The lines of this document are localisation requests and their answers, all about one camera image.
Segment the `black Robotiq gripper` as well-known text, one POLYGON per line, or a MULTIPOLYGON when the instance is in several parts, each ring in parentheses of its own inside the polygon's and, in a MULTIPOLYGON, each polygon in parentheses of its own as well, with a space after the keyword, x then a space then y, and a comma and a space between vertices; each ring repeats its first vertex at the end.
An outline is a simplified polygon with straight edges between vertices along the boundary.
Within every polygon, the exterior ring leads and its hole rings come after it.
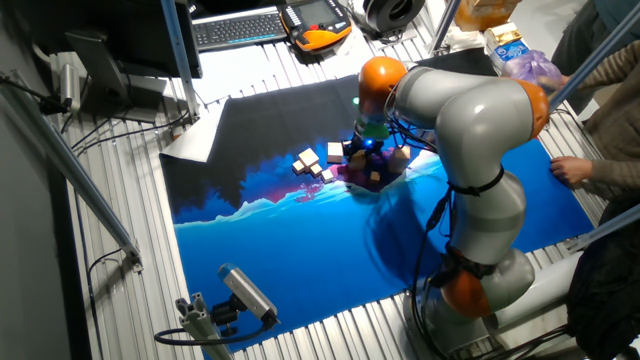
POLYGON ((365 153, 368 153, 368 164, 370 166, 382 166, 383 156, 380 151, 383 145, 383 140, 354 134, 351 141, 344 143, 344 156, 346 159, 351 159, 354 153, 363 150, 365 153))

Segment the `bare human hand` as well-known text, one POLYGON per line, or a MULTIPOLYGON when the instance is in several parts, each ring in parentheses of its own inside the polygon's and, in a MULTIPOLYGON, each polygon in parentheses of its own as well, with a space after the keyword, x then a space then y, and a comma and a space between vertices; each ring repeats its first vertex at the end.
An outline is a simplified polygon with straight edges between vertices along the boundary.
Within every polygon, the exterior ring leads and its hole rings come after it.
POLYGON ((575 185, 592 176, 593 162, 571 156, 556 157, 551 160, 550 171, 559 181, 575 185))

